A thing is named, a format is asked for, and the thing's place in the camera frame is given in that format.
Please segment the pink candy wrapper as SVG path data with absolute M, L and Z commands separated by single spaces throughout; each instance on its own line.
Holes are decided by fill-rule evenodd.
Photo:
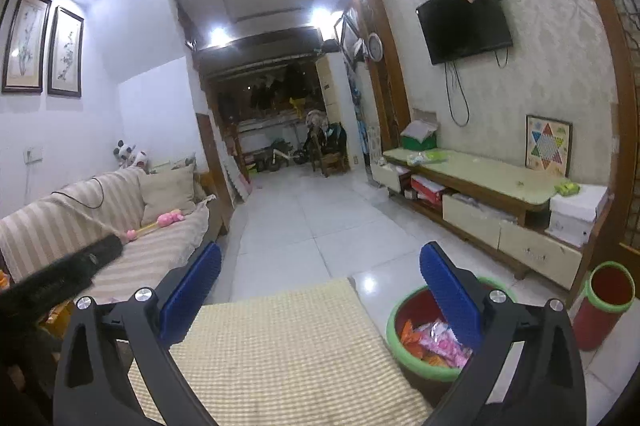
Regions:
M 473 351 L 463 346 L 449 324 L 442 320 L 423 324 L 417 331 L 421 334 L 420 344 L 441 356 L 447 368 L 463 368 L 472 356 Z

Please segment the long TV cabinet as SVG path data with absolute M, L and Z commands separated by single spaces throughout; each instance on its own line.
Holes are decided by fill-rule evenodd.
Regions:
M 503 161 L 448 149 L 389 149 L 372 161 L 376 182 L 413 210 L 484 250 L 518 277 L 537 273 L 567 290 L 582 291 L 610 194 L 589 241 L 575 247 L 546 233 L 550 199 L 563 179 Z

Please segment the framed picture right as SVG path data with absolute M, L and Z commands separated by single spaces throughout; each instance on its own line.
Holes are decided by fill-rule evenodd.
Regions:
M 81 97 L 81 55 L 84 19 L 58 6 L 50 41 L 48 93 L 55 96 Z

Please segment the round wall clock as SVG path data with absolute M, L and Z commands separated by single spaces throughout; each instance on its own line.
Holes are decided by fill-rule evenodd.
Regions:
M 384 58 L 384 46 L 380 36 L 376 32 L 371 32 L 367 37 L 367 50 L 370 60 L 380 63 Z

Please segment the small red green bin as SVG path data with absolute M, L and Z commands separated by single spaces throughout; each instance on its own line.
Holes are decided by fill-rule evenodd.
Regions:
M 573 322 L 577 346 L 598 349 L 636 298 L 634 278 L 623 264 L 605 261 L 587 277 L 584 298 Z

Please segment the beige sofa cushion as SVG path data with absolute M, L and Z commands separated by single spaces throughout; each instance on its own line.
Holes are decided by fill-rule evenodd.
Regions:
M 194 167 L 166 170 L 140 178 L 143 216 L 141 225 L 154 223 L 160 215 L 181 210 L 190 215 L 195 209 Z

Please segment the framed picture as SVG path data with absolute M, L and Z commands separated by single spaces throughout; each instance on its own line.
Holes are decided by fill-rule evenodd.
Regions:
M 3 61 L 3 93 L 41 93 L 50 0 L 17 0 Z
M 50 41 L 48 93 L 55 96 L 81 97 L 81 55 L 84 19 L 58 6 Z

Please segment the framed picture left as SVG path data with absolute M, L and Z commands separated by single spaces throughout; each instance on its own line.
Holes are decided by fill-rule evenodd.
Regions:
M 17 0 L 3 61 L 3 93 L 41 93 L 50 0 Z

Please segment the pink toy wand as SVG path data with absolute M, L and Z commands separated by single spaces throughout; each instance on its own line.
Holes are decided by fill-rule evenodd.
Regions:
M 170 227 L 171 225 L 181 222 L 186 219 L 180 209 L 171 210 L 170 212 L 159 215 L 157 219 L 144 227 L 140 227 L 137 230 L 128 230 L 125 234 L 126 242 L 137 241 L 138 238 L 145 234 L 149 234 L 164 227 Z

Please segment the red bin green rim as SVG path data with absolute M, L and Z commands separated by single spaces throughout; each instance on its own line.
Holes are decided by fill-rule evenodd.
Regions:
M 386 340 L 402 375 L 432 406 L 473 353 L 454 334 L 426 285 L 398 302 L 387 319 Z

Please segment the green box on cabinet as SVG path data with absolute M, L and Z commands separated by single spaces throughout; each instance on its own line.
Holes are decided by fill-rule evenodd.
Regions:
M 436 149 L 438 129 L 439 122 L 435 112 L 414 108 L 411 123 L 400 134 L 401 147 L 415 152 Z

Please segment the striped beige sofa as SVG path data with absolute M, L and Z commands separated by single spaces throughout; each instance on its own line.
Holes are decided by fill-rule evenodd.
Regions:
M 220 202 L 204 193 L 194 172 L 195 209 L 181 222 L 126 242 L 128 230 L 142 227 L 140 178 L 131 167 L 64 187 L 61 192 L 1 220 L 1 255 L 14 282 L 107 235 L 124 243 L 122 256 L 100 270 L 87 294 L 97 303 L 129 299 L 142 286 L 157 287 L 172 269 L 186 265 L 204 242 L 226 229 Z

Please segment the white storage box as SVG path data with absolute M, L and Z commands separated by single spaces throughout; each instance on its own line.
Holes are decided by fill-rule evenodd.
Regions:
M 579 185 L 574 195 L 554 195 L 546 233 L 575 247 L 586 245 L 607 199 L 606 186 L 590 184 Z

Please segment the orange snack wrapper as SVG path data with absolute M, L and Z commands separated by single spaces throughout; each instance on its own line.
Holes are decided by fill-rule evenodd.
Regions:
M 447 362 L 438 354 L 434 354 L 431 350 L 426 349 L 420 344 L 421 334 L 413 327 L 412 322 L 407 320 L 401 328 L 400 342 L 401 345 L 413 357 L 432 366 L 442 366 L 446 368 Z

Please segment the checkered green tablecloth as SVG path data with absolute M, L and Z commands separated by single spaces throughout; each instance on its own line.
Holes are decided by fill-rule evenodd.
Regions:
M 421 425 L 433 411 L 348 279 L 204 305 L 169 353 L 221 425 Z

